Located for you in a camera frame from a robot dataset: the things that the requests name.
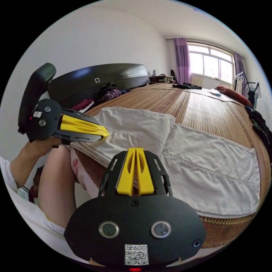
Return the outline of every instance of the window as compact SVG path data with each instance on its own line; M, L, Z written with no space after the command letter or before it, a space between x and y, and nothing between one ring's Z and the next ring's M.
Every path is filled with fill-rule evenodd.
M191 73L232 83L233 54L209 45L188 43Z

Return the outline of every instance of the dark headboard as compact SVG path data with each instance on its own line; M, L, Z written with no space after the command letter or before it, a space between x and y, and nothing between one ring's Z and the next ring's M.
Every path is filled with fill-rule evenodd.
M102 64L75 70L53 79L48 93L50 99L68 109L86 98L93 98L108 82L114 82L119 90L131 90L144 86L147 81L143 64Z

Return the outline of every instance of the sticker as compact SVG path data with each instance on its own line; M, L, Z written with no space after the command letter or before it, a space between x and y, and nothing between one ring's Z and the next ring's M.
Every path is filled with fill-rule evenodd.
M125 245L125 265L148 265L147 245Z
M41 112L41 111L35 111L34 114L33 114L33 117L40 118L41 115L42 115L42 112Z

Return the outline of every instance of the radiator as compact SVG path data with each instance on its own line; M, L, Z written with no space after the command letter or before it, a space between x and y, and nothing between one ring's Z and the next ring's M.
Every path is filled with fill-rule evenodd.
M191 77L191 84L202 87L203 79L199 77Z

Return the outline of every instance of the person's arm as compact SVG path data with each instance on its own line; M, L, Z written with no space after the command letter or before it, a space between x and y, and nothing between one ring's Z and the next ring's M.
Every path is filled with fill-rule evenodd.
M10 170L17 188L21 188L36 165L39 158L45 156L53 145L59 146L61 140L52 137L45 141L28 142L18 156L10 163Z

